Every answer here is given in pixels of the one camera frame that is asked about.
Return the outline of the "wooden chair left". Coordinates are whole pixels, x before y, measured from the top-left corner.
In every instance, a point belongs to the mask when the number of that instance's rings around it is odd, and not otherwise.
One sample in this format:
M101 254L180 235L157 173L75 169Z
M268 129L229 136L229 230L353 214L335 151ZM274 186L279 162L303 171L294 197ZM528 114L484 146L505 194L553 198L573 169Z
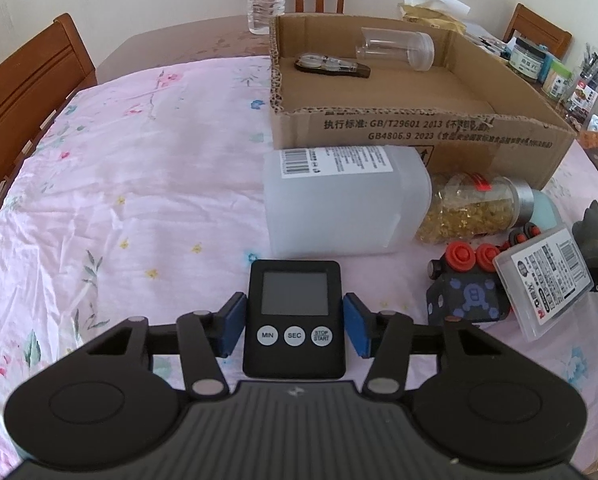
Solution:
M95 84L94 64L68 13L0 63L0 190L11 186L54 116Z

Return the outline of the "pens bundle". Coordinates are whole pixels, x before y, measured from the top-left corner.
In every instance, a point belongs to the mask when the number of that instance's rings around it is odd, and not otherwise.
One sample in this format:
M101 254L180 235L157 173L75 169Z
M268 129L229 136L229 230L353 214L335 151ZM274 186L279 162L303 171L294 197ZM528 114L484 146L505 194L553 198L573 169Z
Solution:
M472 35L467 34L466 37L473 43L476 44L482 50L496 56L497 58L509 58L510 52L508 52L508 45L505 42L491 36L484 35Z

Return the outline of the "white translucent plastic container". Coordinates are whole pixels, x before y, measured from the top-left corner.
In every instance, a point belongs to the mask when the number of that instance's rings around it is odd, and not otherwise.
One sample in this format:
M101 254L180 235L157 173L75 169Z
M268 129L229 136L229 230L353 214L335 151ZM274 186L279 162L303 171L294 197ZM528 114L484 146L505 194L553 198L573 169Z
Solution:
M281 258L398 252L431 203L429 173L408 146L275 150L262 177L271 252Z

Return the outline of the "correction tape dispenser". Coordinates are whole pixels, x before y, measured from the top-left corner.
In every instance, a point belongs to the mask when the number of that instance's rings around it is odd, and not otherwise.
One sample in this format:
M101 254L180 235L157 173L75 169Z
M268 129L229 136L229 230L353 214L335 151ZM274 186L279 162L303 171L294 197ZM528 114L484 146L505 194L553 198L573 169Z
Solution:
M363 79L367 79L371 76L371 69L367 65L314 53L300 55L295 62L295 67L299 72L326 76Z

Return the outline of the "jar of golden capsules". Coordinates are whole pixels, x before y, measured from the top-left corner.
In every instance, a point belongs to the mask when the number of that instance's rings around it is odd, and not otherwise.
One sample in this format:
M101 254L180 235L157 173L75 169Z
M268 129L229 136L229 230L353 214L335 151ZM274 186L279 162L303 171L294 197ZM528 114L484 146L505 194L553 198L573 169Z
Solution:
M534 190L523 179L457 172L432 174L431 202L416 232L427 244L471 240L527 223Z

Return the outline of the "clear case with label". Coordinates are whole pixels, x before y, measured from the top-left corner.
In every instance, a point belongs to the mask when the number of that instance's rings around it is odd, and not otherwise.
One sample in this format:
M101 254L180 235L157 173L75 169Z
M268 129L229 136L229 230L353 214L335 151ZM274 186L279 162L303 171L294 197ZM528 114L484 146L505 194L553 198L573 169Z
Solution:
M493 263L529 341L546 334L593 287L584 257L564 224L506 249Z

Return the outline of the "gold tissue pack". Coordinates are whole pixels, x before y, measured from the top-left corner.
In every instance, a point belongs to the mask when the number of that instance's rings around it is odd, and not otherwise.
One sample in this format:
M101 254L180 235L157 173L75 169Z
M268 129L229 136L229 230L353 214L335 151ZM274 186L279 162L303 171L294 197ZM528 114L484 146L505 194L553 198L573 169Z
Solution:
M464 35L470 6L460 0L403 0L399 10L404 21Z

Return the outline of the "black cube toy red buttons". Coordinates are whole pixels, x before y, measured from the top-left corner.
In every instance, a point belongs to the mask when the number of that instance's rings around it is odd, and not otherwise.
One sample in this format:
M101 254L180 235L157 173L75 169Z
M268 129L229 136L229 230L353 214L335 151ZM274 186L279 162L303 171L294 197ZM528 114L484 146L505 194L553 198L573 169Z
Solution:
M494 258L500 249L492 244L476 248L463 240L447 245L439 259L428 263L433 281L426 292L429 325L440 326L446 318L463 318L470 323L494 323L511 313Z

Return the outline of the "small jar green lid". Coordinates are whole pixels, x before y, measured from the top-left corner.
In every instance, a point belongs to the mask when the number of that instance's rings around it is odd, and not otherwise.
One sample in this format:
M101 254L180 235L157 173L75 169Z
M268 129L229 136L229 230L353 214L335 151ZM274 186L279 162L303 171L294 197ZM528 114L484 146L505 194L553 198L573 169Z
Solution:
M546 78L543 80L542 92L552 100L559 100L565 92L570 78L572 78L572 71L557 58L554 58L546 73Z

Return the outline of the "wooden chair far right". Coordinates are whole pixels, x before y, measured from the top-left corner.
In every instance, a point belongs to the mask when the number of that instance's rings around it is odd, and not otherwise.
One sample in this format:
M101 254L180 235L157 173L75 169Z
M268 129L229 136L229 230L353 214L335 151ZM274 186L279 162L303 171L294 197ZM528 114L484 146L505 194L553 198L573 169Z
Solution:
M510 41L514 35L524 37L534 44L543 44L557 58L564 58L572 42L572 34L542 18L541 15L517 3L512 18L508 22L503 41Z

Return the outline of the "small red black toy car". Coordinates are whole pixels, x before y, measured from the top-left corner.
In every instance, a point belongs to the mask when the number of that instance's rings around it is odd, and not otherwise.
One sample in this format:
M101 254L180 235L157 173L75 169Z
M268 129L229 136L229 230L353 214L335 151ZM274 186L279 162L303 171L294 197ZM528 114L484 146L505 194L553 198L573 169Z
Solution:
M532 222L527 222L523 226L517 226L508 232L508 239L500 246L501 250L506 250L515 245L523 244L541 234L541 230Z

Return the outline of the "light blue round case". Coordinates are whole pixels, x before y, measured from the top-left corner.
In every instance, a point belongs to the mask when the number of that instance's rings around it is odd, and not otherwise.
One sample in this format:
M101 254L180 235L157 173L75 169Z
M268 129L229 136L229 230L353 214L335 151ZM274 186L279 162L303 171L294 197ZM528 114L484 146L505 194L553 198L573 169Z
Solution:
M550 196L538 190L533 190L532 195L534 196L534 211L530 217L531 223L538 226L541 232L554 229L563 223L561 214Z

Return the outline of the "grey animal figurine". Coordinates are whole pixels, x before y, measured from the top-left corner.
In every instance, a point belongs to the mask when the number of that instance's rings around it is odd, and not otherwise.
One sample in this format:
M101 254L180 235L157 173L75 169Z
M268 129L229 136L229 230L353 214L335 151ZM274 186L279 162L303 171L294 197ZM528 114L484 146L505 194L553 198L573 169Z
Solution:
M581 220L572 225L572 236L584 262L589 268L598 268L598 201L592 200Z

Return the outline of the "black digital timer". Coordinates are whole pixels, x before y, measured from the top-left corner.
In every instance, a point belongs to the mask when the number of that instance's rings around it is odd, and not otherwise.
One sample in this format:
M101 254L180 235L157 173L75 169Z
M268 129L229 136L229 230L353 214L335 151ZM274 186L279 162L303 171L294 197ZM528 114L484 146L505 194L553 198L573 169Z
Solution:
M331 260L252 263L243 372L325 380L346 373L340 266Z

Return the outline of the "pen holder cup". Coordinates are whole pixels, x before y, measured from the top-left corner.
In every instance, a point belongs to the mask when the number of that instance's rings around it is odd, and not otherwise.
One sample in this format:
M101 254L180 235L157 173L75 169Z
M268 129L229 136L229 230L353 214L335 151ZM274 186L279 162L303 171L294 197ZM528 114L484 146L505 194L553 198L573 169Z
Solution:
M562 96L561 103L564 109L569 113L575 110L587 112L598 94L596 88L598 88L598 48L586 44L584 57Z

